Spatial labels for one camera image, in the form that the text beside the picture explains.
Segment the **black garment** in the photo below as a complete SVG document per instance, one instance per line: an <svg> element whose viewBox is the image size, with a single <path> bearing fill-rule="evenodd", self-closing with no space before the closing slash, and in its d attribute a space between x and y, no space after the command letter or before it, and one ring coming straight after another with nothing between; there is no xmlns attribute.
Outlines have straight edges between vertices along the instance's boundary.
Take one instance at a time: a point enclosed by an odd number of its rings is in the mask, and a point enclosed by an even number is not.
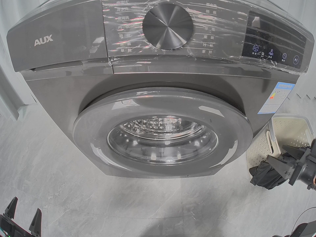
<svg viewBox="0 0 316 237"><path fill-rule="evenodd" d="M295 162L295 159L290 156L290 154L285 153L280 156L283 160L289 162ZM273 189L276 186L283 184L286 179L284 179L269 163L266 161L261 161L259 166L252 167L249 169L252 175L251 183L253 185L258 185L265 187L268 190Z"/></svg>

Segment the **washing machine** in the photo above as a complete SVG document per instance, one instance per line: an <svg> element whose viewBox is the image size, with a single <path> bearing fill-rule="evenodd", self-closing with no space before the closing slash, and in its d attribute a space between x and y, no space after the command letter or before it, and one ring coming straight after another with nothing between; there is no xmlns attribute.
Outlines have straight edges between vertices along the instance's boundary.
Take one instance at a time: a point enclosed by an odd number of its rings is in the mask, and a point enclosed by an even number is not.
<svg viewBox="0 0 316 237"><path fill-rule="evenodd" d="M36 99L106 175L213 175L308 69L313 35L268 0L50 0L7 34Z"/></svg>

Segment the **qr code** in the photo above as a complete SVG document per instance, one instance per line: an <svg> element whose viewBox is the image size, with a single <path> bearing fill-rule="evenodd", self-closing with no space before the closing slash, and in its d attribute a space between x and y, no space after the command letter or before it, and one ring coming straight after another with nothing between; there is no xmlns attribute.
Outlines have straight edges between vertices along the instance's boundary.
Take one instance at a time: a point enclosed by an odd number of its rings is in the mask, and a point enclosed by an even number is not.
<svg viewBox="0 0 316 237"><path fill-rule="evenodd" d="M282 99L286 99L286 97L288 96L288 91L282 91L278 97L279 100L282 100Z"/></svg>

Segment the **white laundry basket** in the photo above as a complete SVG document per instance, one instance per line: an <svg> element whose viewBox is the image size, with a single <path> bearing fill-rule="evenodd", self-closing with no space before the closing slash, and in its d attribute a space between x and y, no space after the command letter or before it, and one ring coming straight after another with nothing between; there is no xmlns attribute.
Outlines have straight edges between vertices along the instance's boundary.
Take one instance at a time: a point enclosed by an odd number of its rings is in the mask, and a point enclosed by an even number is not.
<svg viewBox="0 0 316 237"><path fill-rule="evenodd" d="M305 116L275 114L246 151L248 169L258 166L268 155L279 157L284 153L282 145L306 147L313 139L312 127Z"/></svg>

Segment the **silver dial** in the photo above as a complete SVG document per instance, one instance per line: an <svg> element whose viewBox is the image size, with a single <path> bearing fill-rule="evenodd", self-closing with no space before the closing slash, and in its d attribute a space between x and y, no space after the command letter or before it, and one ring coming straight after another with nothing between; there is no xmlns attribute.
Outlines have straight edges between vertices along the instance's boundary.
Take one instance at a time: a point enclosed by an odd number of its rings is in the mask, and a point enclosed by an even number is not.
<svg viewBox="0 0 316 237"><path fill-rule="evenodd" d="M171 50L187 43L193 33L193 21L182 7L161 3L145 15L143 32L157 48Z"/></svg>

